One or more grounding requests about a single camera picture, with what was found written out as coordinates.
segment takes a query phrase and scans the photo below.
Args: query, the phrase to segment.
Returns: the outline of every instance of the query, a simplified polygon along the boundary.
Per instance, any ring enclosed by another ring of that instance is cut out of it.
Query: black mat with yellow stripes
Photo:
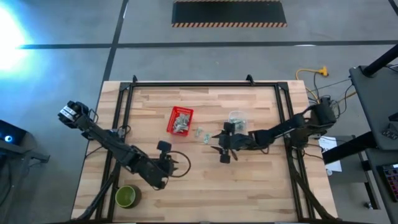
[[[287,27],[279,0],[176,0],[172,27]]]

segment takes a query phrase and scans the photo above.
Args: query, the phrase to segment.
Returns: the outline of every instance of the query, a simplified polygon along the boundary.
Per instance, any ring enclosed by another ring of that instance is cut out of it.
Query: gray floor
[[[387,0],[283,0],[286,29],[173,29],[171,0],[130,0],[120,43],[394,40],[398,17]],[[20,25],[25,44],[110,44],[122,0],[3,1]],[[326,65],[325,86],[348,78],[348,69],[368,64],[391,45],[323,47],[220,47],[118,49],[110,80],[291,80],[300,68]],[[18,50],[14,67],[0,70],[0,119],[35,136],[37,151],[50,162],[30,169],[16,200],[12,223],[48,223],[70,217],[87,142],[57,119],[68,100],[95,108],[109,49]],[[312,74],[301,73],[309,88]],[[343,97],[344,82],[321,95]],[[359,135],[369,126],[358,97],[330,129],[333,135]],[[333,185],[339,217],[357,222],[389,223],[384,211],[366,210],[363,185]]]

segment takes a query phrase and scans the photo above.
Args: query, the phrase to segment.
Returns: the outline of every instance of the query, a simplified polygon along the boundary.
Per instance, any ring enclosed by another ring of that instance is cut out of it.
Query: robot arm
[[[78,128],[86,138],[98,141],[105,149],[112,151],[114,158],[132,174],[138,173],[149,185],[164,189],[166,182],[162,179],[173,174],[174,161],[167,153],[171,144],[160,141],[161,150],[158,159],[151,159],[136,146],[129,146],[112,131],[100,128],[90,118],[90,110],[80,102],[69,101],[59,112],[59,120],[69,128]]]
[[[304,114],[310,111],[310,118]],[[327,101],[309,106],[301,113],[268,130],[249,131],[248,135],[235,134],[234,124],[224,123],[224,130],[213,138],[218,138],[220,147],[213,147],[221,154],[220,162],[229,163],[229,150],[262,150],[268,148],[275,139],[290,135],[289,145],[300,148],[308,143],[308,137],[314,134],[324,135],[326,130],[336,123],[336,117]]]

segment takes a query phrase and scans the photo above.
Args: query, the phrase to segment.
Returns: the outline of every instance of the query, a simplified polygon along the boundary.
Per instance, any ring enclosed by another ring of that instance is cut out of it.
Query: wooden table
[[[288,81],[294,113],[308,106],[303,81]],[[105,82],[97,113],[98,125],[110,129],[113,122],[120,82]],[[122,116],[126,99],[122,104]],[[187,137],[172,136],[166,127],[173,106],[194,109],[191,130]],[[218,134],[230,111],[240,110],[248,115],[248,130],[269,129],[279,123],[275,91],[269,87],[145,87],[135,88],[130,110],[132,131],[126,143],[134,144],[151,157],[158,157],[159,140],[172,143],[172,150],[185,153],[192,161],[192,169],[180,179],[170,178],[164,190],[155,191],[139,175],[125,169],[120,174],[119,186],[135,184],[142,190],[142,201],[132,209],[116,206],[114,222],[274,222],[297,221],[286,153],[281,139],[270,147],[270,153],[239,151],[239,161],[219,162],[217,145],[211,139],[203,143],[205,133]],[[203,129],[195,137],[198,127]],[[88,152],[99,146],[91,142]],[[322,156],[317,147],[306,152]],[[103,175],[106,150],[100,149],[84,163],[79,188],[72,212],[78,217],[98,193]],[[180,155],[183,172],[187,163]],[[337,216],[323,161],[304,157],[310,188],[320,203]],[[306,206],[300,192],[304,213]],[[104,217],[108,210],[106,197]]]

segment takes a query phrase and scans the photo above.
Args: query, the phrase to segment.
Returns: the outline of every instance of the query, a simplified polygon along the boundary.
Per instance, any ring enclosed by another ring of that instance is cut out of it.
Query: green bowl
[[[115,201],[122,208],[133,208],[141,201],[141,190],[135,185],[125,185],[116,192]]]

